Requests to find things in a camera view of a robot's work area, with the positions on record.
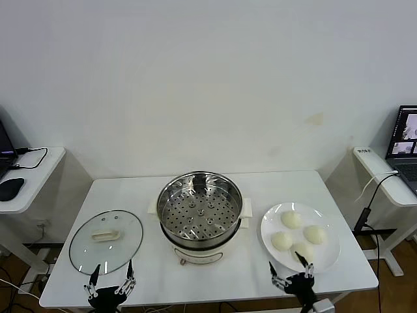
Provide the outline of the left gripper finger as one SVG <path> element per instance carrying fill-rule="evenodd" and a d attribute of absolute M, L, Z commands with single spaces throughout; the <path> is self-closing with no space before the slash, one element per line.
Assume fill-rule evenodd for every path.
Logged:
<path fill-rule="evenodd" d="M 98 282 L 99 274 L 100 274 L 100 264 L 96 266 L 95 270 L 90 275 L 89 283 L 83 285 L 83 288 L 87 294 L 88 299 L 92 299 L 98 296 L 98 293 L 96 291 L 96 284 Z"/>
<path fill-rule="evenodd" d="M 129 261 L 128 269 L 126 272 L 126 280 L 115 291 L 115 295 L 129 296 L 136 285 L 136 279 L 134 277 L 134 270 L 132 266 L 132 260 Z"/>

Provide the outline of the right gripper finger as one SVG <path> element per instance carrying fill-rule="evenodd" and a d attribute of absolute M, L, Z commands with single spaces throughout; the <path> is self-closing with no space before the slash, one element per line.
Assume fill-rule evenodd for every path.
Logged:
<path fill-rule="evenodd" d="M 280 278 L 272 265 L 271 262 L 268 263 L 270 267 L 270 274 L 271 274 L 271 281 L 272 284 L 277 287 L 280 290 L 285 290 L 285 288 L 288 286 L 288 281 L 284 278 Z"/>
<path fill-rule="evenodd" d="M 297 256 L 298 260 L 304 266 L 305 269 L 305 277 L 313 277 L 314 266 L 312 263 L 309 263 L 305 257 L 295 251 L 295 255 Z"/>

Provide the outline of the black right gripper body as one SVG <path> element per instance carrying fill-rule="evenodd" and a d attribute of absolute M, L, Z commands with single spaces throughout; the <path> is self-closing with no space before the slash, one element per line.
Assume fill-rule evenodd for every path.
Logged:
<path fill-rule="evenodd" d="M 298 273 L 286 278 L 284 291 L 295 295 L 302 306 L 313 306 L 316 295 L 312 289 L 315 279 L 312 274 Z"/>

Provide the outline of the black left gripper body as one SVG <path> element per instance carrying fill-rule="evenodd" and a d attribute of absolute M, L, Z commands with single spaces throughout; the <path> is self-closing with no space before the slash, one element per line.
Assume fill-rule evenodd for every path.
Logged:
<path fill-rule="evenodd" d="M 117 286 L 100 288 L 93 295 L 88 296 L 88 302 L 93 308 L 90 312 L 115 313 L 118 307 L 127 300 L 127 294 L 117 291 Z"/>

